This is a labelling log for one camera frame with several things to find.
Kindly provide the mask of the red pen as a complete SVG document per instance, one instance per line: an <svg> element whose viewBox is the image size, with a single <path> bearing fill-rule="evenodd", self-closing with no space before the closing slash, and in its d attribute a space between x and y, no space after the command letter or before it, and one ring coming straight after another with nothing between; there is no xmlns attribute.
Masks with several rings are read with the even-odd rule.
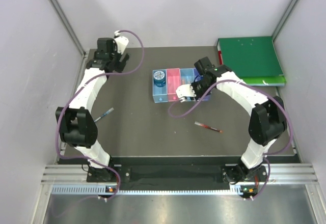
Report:
<svg viewBox="0 0 326 224"><path fill-rule="evenodd" d="M206 125L206 124L203 124L203 123L200 123L200 122L197 122L197 121L195 121L194 124L197 125L197 126L201 126L201 127L203 127L203 128L209 129L209 130L216 131L216 132L218 132L218 133L223 133L222 130L219 130L219 129L213 128L213 127L211 127L211 126L208 126L208 125Z"/></svg>

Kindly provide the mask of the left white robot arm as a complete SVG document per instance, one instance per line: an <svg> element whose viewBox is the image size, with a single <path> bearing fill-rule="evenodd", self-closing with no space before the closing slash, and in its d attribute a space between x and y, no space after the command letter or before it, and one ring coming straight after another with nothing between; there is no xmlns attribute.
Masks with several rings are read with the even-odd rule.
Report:
<svg viewBox="0 0 326 224"><path fill-rule="evenodd" d="M97 40L97 49L87 62L77 88L79 94L69 103L62 117L60 139L88 158L90 181L109 182L115 179L113 161L97 139L98 129L91 110L109 73L123 71L129 59L125 53L128 43L126 37L118 35Z"/></svg>

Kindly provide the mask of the pink plastic tray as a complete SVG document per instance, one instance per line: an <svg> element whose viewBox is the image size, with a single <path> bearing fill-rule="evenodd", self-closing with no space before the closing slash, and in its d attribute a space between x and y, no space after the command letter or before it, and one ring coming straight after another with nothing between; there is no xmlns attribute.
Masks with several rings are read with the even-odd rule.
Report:
<svg viewBox="0 0 326 224"><path fill-rule="evenodd" d="M167 69L167 94L168 101L173 102L178 100L178 96L176 95L177 88L181 85L181 75L179 68Z"/></svg>

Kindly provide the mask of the light green folder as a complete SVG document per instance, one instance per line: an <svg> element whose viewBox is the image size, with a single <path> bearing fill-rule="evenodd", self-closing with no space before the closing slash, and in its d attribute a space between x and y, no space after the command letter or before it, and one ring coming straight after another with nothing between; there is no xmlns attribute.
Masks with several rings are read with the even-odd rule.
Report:
<svg viewBox="0 0 326 224"><path fill-rule="evenodd" d="M282 87L286 84L284 76L244 77L242 80L250 86Z"/></svg>

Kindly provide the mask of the light blue tray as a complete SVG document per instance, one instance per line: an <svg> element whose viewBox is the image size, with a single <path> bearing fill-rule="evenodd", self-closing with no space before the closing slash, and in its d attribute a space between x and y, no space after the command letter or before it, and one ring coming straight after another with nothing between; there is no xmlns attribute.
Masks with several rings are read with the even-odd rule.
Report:
<svg viewBox="0 0 326 224"><path fill-rule="evenodd" d="M159 70L165 71L166 79L167 79L166 69L159 69ZM153 81L153 73L154 73L154 71L157 71L157 70L153 70L153 72L152 72L152 96L153 96L153 100L154 100L155 103L168 102L167 85L165 85L164 87L157 87L154 84L154 81Z"/></svg>
<svg viewBox="0 0 326 224"><path fill-rule="evenodd" d="M182 79L185 79L185 81L186 81L186 79L189 76L194 78L193 68L180 69L180 81Z"/></svg>

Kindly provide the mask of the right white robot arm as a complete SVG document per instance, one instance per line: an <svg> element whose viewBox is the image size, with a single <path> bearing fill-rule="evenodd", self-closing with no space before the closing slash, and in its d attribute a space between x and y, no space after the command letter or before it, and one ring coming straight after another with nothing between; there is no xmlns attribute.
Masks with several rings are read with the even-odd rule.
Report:
<svg viewBox="0 0 326 224"><path fill-rule="evenodd" d="M216 89L235 100L250 115L248 133L249 144L242 154L236 172L235 182L250 181L256 176L257 169L263 162L263 156L287 129L287 122L282 110L283 100L255 91L242 81L226 65L216 67L209 58L204 57L195 62L194 67L201 79L191 83L192 92L200 99L216 82Z"/></svg>

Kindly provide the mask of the blue grey eraser stick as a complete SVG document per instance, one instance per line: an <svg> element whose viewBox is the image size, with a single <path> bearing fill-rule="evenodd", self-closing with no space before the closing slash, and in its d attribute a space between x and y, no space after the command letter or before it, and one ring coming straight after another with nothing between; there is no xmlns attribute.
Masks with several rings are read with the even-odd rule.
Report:
<svg viewBox="0 0 326 224"><path fill-rule="evenodd" d="M192 82L194 81L194 78L189 76L189 77L186 79L186 81L187 81L187 83L192 83Z"/></svg>

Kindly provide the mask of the blue pen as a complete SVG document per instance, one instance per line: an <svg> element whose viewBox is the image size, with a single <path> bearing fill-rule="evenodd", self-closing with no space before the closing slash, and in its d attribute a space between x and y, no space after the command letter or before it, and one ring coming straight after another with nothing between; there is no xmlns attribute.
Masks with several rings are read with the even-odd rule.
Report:
<svg viewBox="0 0 326 224"><path fill-rule="evenodd" d="M96 122L98 122L99 120L101 120L102 118L104 118L105 116L107 116L108 114L110 114L111 112L113 112L114 111L114 108L112 107L112 108L110 108L109 110L107 110L105 113L103 113L101 116L99 116L98 118L96 118L95 120L94 120L94 122L96 123Z"/></svg>

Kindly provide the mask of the red folder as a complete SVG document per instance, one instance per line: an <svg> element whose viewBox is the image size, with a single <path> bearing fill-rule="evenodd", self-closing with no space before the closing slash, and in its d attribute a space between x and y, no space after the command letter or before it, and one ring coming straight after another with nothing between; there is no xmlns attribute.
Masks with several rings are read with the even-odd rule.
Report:
<svg viewBox="0 0 326 224"><path fill-rule="evenodd" d="M222 65L223 64L223 57L222 57L222 52L220 50L218 50L218 55L219 55L220 65Z"/></svg>

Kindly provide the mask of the blue white tape roll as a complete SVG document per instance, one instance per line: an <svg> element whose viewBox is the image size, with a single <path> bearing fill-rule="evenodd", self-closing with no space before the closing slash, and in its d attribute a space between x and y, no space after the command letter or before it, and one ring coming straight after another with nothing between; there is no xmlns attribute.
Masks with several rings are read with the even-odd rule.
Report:
<svg viewBox="0 0 326 224"><path fill-rule="evenodd" d="M166 85L166 73L163 70L157 70L153 73L153 81L157 87L164 87Z"/></svg>

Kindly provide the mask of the dark green binder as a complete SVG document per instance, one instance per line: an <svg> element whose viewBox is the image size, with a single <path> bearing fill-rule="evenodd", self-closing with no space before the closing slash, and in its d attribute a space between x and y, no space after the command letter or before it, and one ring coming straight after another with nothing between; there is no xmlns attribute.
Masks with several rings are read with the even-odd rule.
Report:
<svg viewBox="0 0 326 224"><path fill-rule="evenodd" d="M217 48L221 52L221 63L238 77L283 75L271 36L219 38Z"/></svg>

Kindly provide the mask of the purple plastic tray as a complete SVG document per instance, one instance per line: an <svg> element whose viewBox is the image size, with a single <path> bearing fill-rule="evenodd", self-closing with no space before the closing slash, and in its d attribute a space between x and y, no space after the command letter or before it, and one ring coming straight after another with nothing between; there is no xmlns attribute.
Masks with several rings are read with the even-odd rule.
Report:
<svg viewBox="0 0 326 224"><path fill-rule="evenodd" d="M194 82L201 81L203 76L201 76L196 68L193 69L194 72ZM208 101L211 97L211 92L209 92L205 97L204 101Z"/></svg>

